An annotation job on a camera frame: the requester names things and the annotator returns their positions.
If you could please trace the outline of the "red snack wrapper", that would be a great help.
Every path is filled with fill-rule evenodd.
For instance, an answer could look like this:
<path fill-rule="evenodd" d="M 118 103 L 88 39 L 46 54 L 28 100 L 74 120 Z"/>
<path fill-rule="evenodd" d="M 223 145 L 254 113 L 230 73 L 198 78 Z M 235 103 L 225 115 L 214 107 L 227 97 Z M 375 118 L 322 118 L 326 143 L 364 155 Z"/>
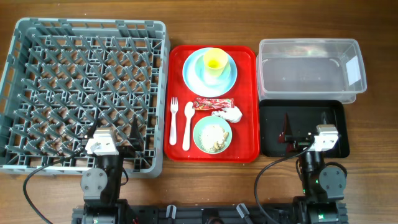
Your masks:
<path fill-rule="evenodd" d="M 233 98 L 196 98 L 193 101 L 195 110 L 218 110 L 234 108 Z"/>

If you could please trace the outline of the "white plastic spoon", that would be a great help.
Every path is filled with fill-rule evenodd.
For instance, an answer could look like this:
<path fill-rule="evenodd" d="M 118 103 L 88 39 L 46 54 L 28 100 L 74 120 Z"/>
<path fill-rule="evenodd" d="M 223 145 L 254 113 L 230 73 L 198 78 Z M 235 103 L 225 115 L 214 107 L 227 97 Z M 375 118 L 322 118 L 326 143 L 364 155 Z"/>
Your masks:
<path fill-rule="evenodd" d="M 193 108 L 193 103 L 191 101 L 185 105 L 184 114 L 186 117 L 186 124 L 183 135 L 182 149 L 184 151 L 188 151 L 190 148 L 190 125 L 192 117 L 195 114 L 195 109 Z"/>

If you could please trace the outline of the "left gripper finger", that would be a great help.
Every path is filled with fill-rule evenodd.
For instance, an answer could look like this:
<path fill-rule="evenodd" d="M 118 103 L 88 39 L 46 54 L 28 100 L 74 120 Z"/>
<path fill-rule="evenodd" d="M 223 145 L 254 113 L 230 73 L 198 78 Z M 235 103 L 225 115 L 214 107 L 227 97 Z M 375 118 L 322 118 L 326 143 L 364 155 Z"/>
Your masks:
<path fill-rule="evenodd" d="M 128 141 L 133 149 L 143 149 L 144 140 L 139 131 L 137 120 L 134 118 L 131 122 L 131 129 L 128 137 Z"/>
<path fill-rule="evenodd" d="M 97 127 L 98 127 L 98 118 L 95 118 L 94 123 L 87 130 L 86 134 L 84 135 L 84 138 L 85 139 L 92 138 Z"/>

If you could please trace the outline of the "rice and peanut leftovers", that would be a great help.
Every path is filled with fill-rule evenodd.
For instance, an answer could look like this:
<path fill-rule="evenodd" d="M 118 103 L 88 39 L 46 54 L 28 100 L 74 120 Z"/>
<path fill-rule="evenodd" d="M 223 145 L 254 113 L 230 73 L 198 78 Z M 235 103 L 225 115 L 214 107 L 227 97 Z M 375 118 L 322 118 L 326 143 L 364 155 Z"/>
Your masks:
<path fill-rule="evenodd" d="M 205 152 L 220 152 L 226 145 L 229 132 L 218 124 L 205 126 L 199 135 L 201 148 Z"/>

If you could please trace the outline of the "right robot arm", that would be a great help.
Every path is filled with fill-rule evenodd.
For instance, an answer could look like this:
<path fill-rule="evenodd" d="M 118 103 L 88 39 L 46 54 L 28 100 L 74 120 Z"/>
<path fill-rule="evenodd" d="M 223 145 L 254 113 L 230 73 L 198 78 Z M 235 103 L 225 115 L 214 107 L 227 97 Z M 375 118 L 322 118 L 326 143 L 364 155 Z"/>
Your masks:
<path fill-rule="evenodd" d="M 284 128 L 279 142 L 287 150 L 298 153 L 296 171 L 302 182 L 303 197 L 295 197 L 289 221 L 291 223 L 348 223 L 344 199 L 348 172 L 337 162 L 325 162 L 324 153 L 334 148 L 339 133 L 333 124 L 319 124 L 315 134 L 295 136 L 289 117 L 284 116 Z"/>

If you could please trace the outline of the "light green bowl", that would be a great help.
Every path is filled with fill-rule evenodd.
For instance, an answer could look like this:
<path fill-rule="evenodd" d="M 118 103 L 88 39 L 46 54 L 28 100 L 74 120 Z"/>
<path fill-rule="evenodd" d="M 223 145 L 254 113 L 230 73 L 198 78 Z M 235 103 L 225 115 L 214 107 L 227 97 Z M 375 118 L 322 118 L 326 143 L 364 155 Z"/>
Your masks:
<path fill-rule="evenodd" d="M 193 129 L 193 140 L 199 150 L 207 154 L 225 151 L 233 138 L 231 126 L 217 116 L 206 116 Z"/>

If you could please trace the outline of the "white tissue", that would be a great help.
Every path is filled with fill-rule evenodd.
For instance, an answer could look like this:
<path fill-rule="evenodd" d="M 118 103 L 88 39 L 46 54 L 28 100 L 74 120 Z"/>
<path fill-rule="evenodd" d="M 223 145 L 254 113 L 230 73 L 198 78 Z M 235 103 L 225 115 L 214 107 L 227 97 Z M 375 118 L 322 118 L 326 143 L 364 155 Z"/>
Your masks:
<path fill-rule="evenodd" d="M 243 117 L 241 110 L 237 106 L 233 108 L 223 108 L 219 111 L 213 111 L 211 115 L 222 118 L 230 123 L 238 123 Z"/>

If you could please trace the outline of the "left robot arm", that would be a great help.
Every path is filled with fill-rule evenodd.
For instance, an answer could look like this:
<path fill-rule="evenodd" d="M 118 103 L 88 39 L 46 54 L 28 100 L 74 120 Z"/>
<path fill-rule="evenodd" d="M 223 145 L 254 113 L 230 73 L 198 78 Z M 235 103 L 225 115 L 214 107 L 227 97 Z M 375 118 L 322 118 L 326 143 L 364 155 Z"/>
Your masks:
<path fill-rule="evenodd" d="M 82 139 L 84 150 L 96 157 L 93 168 L 85 171 L 80 186 L 85 201 L 82 210 L 74 209 L 72 223 L 136 223 L 137 217 L 126 199 L 120 199 L 122 176 L 128 176 L 123 167 L 124 158 L 143 148 L 137 121 L 131 122 L 128 146 L 116 145 L 112 128 L 101 128 L 97 122 Z"/>

